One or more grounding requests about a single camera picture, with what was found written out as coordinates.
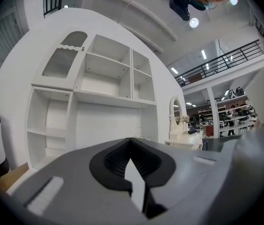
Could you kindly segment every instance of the wall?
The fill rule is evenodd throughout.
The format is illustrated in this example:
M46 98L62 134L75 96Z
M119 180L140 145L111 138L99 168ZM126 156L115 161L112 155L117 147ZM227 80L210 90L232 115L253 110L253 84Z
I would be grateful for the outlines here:
M0 70L0 114L5 151L11 168L27 161L25 120L33 76L56 39L68 28L83 28L112 38L150 59L157 103L158 142L169 138L169 104L178 96L186 113L183 91L157 56L137 37L114 21L91 10L67 8L48 16L15 45Z
M229 51L232 51L257 39L259 39L259 36L255 26L249 25L220 37L220 41L223 42Z
M44 19L43 0L24 0L24 8L29 30Z

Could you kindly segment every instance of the shelf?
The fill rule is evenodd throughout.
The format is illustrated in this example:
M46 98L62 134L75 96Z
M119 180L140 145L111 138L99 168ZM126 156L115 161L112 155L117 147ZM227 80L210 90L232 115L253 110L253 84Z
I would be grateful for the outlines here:
M130 64L130 48L101 35L96 35L89 52Z
M224 111L219 111L218 113L228 112L228 111L231 111L231 110L236 110L238 108L243 108L243 107L247 107L247 106L250 106L250 104L246 104L246 105L243 105L243 106L240 106L240 107L230 108L230 109L227 109L227 110L224 110Z
M124 97L115 97L105 94L83 91L83 90L74 90L74 94L77 97L79 102L85 103L94 103L110 106L119 106L119 107L129 107L129 108L145 108L149 106L155 106L156 103L145 101L145 100L136 100Z
M130 66L124 63L94 53L86 53L86 72L119 79L128 69Z
M241 125L238 126L232 126L232 127L224 127L220 129L220 132L224 132L224 131L229 131L229 130L235 130L235 129L239 129L239 128L244 128L244 127L248 127L254 125L254 122L247 122L247 123L243 123Z
M227 120L227 121L234 121L234 120L238 120L238 119L241 119L241 118L246 118L246 116L241 116L241 117L232 118L232 119Z
M235 97L235 98L230 98L230 99L227 99L227 100L219 101L219 102L217 102L217 104L230 102L230 101L237 100L237 99L244 98L244 97L246 97L246 95L242 95L242 96L239 96L239 97Z
M208 112L208 111L212 111L212 109L210 109L210 110L205 110L205 111L199 111L199 113L204 113L204 112Z
M135 85L142 85L143 83L147 82L150 79L152 79L152 76L134 68Z
M140 53L133 51L133 67L148 75L152 75L149 59Z
M51 127L45 127L43 129L28 128L27 131L30 133L51 136L51 137L66 137L66 130L60 128L51 128Z

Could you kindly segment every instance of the ceiling light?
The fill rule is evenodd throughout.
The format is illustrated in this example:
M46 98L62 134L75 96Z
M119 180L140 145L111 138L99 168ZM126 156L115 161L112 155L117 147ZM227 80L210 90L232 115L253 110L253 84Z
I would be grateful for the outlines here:
M193 17L190 19L189 21L189 25L192 27L192 28L196 28L198 26L199 22L198 22L198 19Z
M236 5L238 0L230 0L230 2L231 2L232 5Z
M175 74L178 74L177 70L175 70L173 67L171 68L171 70L173 70Z
M202 50L202 54L203 54L203 57L204 57L204 59L207 59L207 57L206 57L206 54L205 54L205 51L204 51L204 50Z

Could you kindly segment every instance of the white column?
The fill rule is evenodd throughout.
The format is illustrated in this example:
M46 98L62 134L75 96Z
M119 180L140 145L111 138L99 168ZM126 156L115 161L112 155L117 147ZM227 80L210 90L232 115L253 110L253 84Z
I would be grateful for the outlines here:
M211 104L211 109L212 109L212 116L213 116L213 134L214 138L219 137L219 124L218 124L218 110L217 110L217 105L214 100L214 95L211 87L207 87L209 99L210 99L210 104Z

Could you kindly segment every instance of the person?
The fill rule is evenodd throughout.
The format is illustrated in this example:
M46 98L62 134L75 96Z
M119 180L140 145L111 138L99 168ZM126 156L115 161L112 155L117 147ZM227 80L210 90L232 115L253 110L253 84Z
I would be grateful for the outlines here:
M192 126L193 126L194 128L197 128L196 123L197 123L197 118L196 118L196 115L193 114L193 117L192 117Z
M233 126L234 126L234 122L233 122L233 121L228 121L228 123L229 123L229 126L230 126L230 127L233 127ZM228 132L227 135L228 135L228 136L235 135L234 130L229 130L229 132Z

